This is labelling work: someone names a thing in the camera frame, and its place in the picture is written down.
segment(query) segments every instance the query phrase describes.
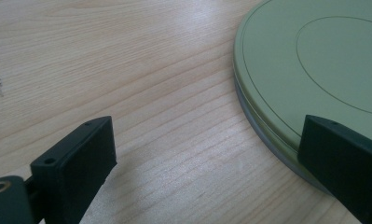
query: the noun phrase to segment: green disc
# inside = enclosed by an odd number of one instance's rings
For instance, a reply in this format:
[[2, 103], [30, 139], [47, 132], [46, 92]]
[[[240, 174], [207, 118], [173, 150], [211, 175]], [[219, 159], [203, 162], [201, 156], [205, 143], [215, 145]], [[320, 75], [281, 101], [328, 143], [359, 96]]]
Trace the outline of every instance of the green disc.
[[296, 158], [307, 114], [372, 139], [372, 0], [270, 0], [234, 46], [243, 110], [275, 155], [324, 190]]

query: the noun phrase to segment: wooden table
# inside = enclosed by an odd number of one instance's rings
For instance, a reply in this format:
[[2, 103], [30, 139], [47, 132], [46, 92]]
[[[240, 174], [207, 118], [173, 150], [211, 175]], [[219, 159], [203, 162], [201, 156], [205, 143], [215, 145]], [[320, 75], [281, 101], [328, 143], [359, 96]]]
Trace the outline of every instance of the wooden table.
[[243, 115], [232, 45], [258, 2], [0, 0], [0, 176], [110, 115], [118, 166], [82, 223], [359, 223]]

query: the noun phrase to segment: black plastic part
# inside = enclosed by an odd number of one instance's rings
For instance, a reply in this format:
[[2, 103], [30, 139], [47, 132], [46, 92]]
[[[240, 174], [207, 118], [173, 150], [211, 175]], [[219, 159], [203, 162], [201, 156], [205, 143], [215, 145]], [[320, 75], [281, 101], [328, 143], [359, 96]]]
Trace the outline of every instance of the black plastic part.
[[44, 218], [48, 208], [45, 205], [45, 198], [41, 190], [35, 185], [32, 176], [25, 181], [25, 187], [29, 198], [29, 204], [33, 211], [34, 223], [39, 223]]
[[19, 176], [0, 178], [0, 224], [33, 224], [28, 195]]
[[372, 140], [306, 116], [299, 162], [363, 223], [372, 223]]
[[31, 164], [47, 224], [78, 223], [116, 162], [110, 117], [88, 121]]

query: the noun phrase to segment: light wood surface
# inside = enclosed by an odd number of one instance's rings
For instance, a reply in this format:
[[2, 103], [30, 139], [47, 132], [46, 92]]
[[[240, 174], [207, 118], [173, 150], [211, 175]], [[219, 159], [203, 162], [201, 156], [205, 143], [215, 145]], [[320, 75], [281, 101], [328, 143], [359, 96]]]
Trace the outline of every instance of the light wood surface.
[[0, 0], [0, 176], [110, 115], [118, 166], [82, 223], [359, 223], [241, 111], [232, 46], [258, 2]]

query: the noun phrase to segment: wood grain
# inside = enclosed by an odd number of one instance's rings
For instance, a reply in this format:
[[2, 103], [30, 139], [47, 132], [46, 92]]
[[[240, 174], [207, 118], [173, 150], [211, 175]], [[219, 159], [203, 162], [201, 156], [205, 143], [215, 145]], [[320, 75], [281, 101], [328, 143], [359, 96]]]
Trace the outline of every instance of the wood grain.
[[0, 0], [0, 176], [110, 115], [118, 166], [82, 223], [358, 223], [241, 111], [232, 46], [258, 2]]

